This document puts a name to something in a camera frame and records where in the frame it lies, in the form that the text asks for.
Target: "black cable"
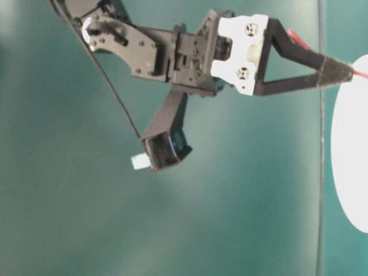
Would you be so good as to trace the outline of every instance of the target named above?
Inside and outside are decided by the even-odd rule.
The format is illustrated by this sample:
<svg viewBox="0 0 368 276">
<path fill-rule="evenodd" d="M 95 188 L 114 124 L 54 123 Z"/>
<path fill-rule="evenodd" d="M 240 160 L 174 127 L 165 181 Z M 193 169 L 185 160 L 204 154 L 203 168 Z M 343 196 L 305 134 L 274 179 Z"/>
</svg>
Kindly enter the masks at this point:
<svg viewBox="0 0 368 276">
<path fill-rule="evenodd" d="M 63 18 L 63 16 L 59 13 L 56 5 L 55 5 L 55 0 L 49 0 L 51 9 L 53 11 L 53 13 L 56 15 L 56 17 L 58 17 L 62 22 L 66 23 L 65 19 Z"/>
<path fill-rule="evenodd" d="M 140 139 L 140 134 L 131 118 L 131 116 L 129 115 L 129 112 L 127 110 L 127 108 L 125 107 L 124 103 L 122 102 L 120 96 L 118 95 L 118 93 L 116 92 L 114 86 L 112 85 L 109 77 L 107 76 L 106 72 L 104 71 L 104 69 L 101 67 L 101 65 L 99 64 L 99 62 L 97 61 L 97 59 L 94 57 L 93 53 L 90 51 L 89 46 L 85 43 L 84 39 L 81 38 L 80 34 L 78 33 L 78 31 L 75 29 L 73 23 L 71 22 L 71 20 L 69 19 L 68 15 L 66 15 L 65 10 L 60 6 L 60 3 L 58 2 L 58 0 L 56 0 L 56 3 L 53 2 L 53 4 L 56 4 L 59 7 L 59 10 L 62 11 L 62 16 L 63 19 L 65 20 L 65 22 L 69 25 L 69 27 L 72 29 L 72 31 L 74 32 L 74 34 L 77 36 L 79 42 L 82 44 L 84 50 L 86 51 L 86 54 L 91 58 L 92 62 L 94 63 L 94 65 L 97 67 L 98 71 L 102 74 L 103 78 L 105 79 L 106 83 L 108 84 L 109 88 L 111 89 L 112 93 L 114 94 L 116 100 L 118 101 L 118 103 L 120 104 L 122 110 L 125 113 L 126 118 L 129 121 L 129 124 L 131 125 L 135 135 L 138 137 L 138 139 Z"/>
</svg>

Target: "red wire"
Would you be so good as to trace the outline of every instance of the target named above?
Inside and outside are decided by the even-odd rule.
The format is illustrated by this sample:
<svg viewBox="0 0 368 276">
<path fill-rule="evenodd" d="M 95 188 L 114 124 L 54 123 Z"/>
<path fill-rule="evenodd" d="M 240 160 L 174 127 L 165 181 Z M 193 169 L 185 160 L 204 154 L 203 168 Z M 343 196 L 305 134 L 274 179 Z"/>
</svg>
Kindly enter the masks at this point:
<svg viewBox="0 0 368 276">
<path fill-rule="evenodd" d="M 297 34 L 296 34 L 296 32 L 294 32 L 292 29 L 288 29 L 287 30 L 287 33 L 288 33 L 288 35 L 289 35 L 289 37 L 294 41 L 294 43 L 295 44 L 297 44 L 297 45 L 299 45 L 299 46 L 301 46 L 301 47 L 303 47 L 304 49 L 306 49 L 306 50 L 309 50 L 309 51 L 311 51 L 312 49 L 311 49 L 311 47 L 309 47 L 308 46 L 308 44 L 307 43 L 305 43 L 304 42 L 304 40 L 303 39 L 301 39 Z M 368 79 L 368 74 L 366 74 L 366 73 L 362 73 L 362 72 L 359 72 L 359 71 L 356 71 L 356 70 L 354 70 L 354 75 L 357 75 L 357 76 L 361 76 L 361 77 L 363 77 L 363 78 L 366 78 L 366 79 Z"/>
<path fill-rule="evenodd" d="M 296 32 L 294 32 L 292 29 L 288 29 L 287 30 L 287 33 L 288 33 L 288 35 L 289 35 L 289 37 L 295 42 L 295 44 L 297 44 L 297 45 L 299 45 L 299 46 L 301 46 L 301 47 L 303 47 L 304 49 L 306 49 L 306 50 L 312 50 L 311 49 L 311 47 L 310 46 L 308 46 L 308 44 L 307 43 L 305 43 L 304 42 L 304 40 L 303 39 L 301 39 L 297 34 L 296 34 Z"/>
<path fill-rule="evenodd" d="M 362 76 L 363 78 L 368 79 L 368 74 L 362 73 L 362 72 L 359 72 L 359 71 L 356 71 L 356 70 L 354 70 L 354 75 Z"/>
</svg>

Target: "teal background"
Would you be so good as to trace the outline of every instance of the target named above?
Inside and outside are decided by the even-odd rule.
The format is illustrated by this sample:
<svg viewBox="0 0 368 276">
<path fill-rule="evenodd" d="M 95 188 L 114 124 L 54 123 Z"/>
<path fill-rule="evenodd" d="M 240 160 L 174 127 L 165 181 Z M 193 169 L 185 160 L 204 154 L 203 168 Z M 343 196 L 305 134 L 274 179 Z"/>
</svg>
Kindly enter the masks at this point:
<svg viewBox="0 0 368 276">
<path fill-rule="evenodd" d="M 353 63 L 368 54 L 368 2 L 354 0 L 347 5 L 346 1 L 327 0 L 325 8 L 327 55 Z M 323 274 L 360 276 L 368 274 L 368 235 L 354 228 L 345 216 L 331 167 L 331 125 L 338 90 L 334 87 L 325 94 Z"/>
<path fill-rule="evenodd" d="M 209 8 L 268 14 L 319 45 L 315 0 L 124 3 L 135 24 L 185 22 L 189 32 Z M 226 87 L 216 98 L 192 96 L 185 129 L 193 153 L 169 170 L 133 171 L 140 143 L 72 32 L 46 1 L 1 5 L 1 276 L 315 275 L 319 91 L 256 98 Z M 353 61 L 334 33 L 343 34 L 340 6 L 329 5 L 328 53 Z M 98 58 L 142 131 L 169 86 L 132 79 L 113 55 Z M 307 72 L 273 52 L 267 77 Z M 345 221 L 326 167 L 323 269 L 363 275 L 366 239 Z M 347 247 L 354 254 L 343 272 L 355 266 L 356 274 L 337 268 Z"/>
</svg>

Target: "white servo bracket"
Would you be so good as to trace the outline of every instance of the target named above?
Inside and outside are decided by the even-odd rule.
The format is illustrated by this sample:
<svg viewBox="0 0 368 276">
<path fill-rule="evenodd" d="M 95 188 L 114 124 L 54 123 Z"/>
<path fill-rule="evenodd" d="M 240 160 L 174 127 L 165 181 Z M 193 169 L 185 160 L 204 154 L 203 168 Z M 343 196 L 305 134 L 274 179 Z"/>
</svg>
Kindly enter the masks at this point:
<svg viewBox="0 0 368 276">
<path fill-rule="evenodd" d="M 268 16 L 260 14 L 222 17 L 218 35 L 232 40 L 231 53 L 225 61 L 212 61 L 211 75 L 234 85 L 242 94 L 253 95 L 268 21 Z"/>
</svg>

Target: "white plate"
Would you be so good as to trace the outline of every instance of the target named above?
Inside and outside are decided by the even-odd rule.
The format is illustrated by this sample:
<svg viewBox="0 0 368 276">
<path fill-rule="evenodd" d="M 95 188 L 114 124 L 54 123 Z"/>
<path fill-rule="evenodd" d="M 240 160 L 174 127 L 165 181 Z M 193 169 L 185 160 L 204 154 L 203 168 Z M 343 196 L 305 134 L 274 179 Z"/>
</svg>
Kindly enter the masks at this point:
<svg viewBox="0 0 368 276">
<path fill-rule="evenodd" d="M 368 55 L 353 67 L 368 72 Z M 368 81 L 362 77 L 341 85 L 333 111 L 331 157 L 341 206 L 351 223 L 368 233 Z"/>
</svg>

